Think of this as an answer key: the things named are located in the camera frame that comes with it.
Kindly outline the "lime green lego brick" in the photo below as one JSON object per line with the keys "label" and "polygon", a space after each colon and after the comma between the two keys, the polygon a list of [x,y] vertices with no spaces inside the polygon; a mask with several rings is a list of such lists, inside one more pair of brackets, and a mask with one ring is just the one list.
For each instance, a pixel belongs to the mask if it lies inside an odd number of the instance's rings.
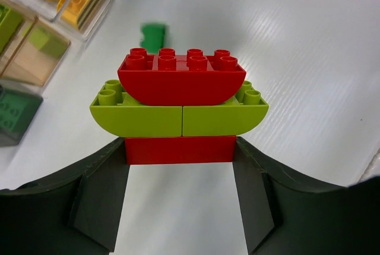
{"label": "lime green lego brick", "polygon": [[1,39],[0,39],[0,53],[7,48],[14,33],[18,29],[19,25],[23,22],[24,17],[18,11],[1,4]]}

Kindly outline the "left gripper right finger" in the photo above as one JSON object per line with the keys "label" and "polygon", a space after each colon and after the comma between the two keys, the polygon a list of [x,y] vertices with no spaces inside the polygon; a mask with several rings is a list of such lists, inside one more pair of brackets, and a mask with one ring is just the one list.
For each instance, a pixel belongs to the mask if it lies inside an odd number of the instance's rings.
{"label": "left gripper right finger", "polygon": [[238,137],[233,172],[249,254],[378,254],[379,177],[342,187]]}

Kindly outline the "red curved top lego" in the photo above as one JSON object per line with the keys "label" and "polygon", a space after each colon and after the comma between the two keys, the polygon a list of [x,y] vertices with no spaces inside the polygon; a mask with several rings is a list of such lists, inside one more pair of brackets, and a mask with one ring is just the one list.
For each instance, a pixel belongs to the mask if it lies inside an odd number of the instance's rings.
{"label": "red curved top lego", "polygon": [[184,55],[163,48],[157,55],[133,48],[118,68],[122,87],[150,106],[219,105],[238,92],[246,72],[228,50],[204,55],[192,48]]}

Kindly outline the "lime curved lego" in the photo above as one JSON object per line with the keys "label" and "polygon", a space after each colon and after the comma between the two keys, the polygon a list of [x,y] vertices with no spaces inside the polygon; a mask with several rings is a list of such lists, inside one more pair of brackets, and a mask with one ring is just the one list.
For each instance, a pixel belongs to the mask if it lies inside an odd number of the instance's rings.
{"label": "lime curved lego", "polygon": [[236,94],[220,105],[184,106],[183,136],[238,136],[253,130],[269,109],[261,93],[245,80]]}
{"label": "lime curved lego", "polygon": [[134,99],[119,80],[108,80],[90,105],[95,122],[118,137],[179,137],[182,107],[148,106]]}

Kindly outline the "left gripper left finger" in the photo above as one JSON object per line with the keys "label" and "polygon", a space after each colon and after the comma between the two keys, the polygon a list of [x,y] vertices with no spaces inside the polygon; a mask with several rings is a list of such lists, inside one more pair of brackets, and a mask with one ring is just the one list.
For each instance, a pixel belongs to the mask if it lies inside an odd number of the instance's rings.
{"label": "left gripper left finger", "polygon": [[1,254],[113,252],[128,174],[117,138],[57,172],[1,190]]}

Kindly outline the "small lime green lego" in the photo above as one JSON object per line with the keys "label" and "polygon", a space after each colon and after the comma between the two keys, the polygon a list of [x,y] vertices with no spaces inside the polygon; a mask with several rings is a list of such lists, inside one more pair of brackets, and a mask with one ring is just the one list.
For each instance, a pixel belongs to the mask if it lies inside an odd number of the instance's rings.
{"label": "small lime green lego", "polygon": [[66,51],[68,42],[51,30],[36,26],[29,34],[28,41],[38,50],[59,59]]}

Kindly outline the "dark green lego brick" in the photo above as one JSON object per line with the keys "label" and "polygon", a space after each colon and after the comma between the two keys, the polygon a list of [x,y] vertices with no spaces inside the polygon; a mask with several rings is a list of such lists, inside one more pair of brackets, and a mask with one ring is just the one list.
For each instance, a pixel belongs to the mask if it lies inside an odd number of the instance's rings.
{"label": "dark green lego brick", "polygon": [[42,98],[21,93],[1,97],[1,128],[9,133],[23,133],[38,110]]}

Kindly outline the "yellow lego brick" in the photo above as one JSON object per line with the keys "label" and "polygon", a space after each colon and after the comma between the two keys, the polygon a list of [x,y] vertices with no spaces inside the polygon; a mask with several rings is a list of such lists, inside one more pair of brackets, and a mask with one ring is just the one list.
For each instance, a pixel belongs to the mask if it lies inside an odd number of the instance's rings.
{"label": "yellow lego brick", "polygon": [[61,17],[78,31],[81,31],[90,15],[97,9],[101,0],[69,0]]}

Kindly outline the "red rectangular lego brick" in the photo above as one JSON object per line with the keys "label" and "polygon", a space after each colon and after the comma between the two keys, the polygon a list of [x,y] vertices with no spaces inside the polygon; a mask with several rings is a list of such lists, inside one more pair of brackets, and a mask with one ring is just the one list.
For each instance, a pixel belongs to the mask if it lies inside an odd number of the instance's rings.
{"label": "red rectangular lego brick", "polygon": [[236,136],[126,138],[129,165],[231,162]]}

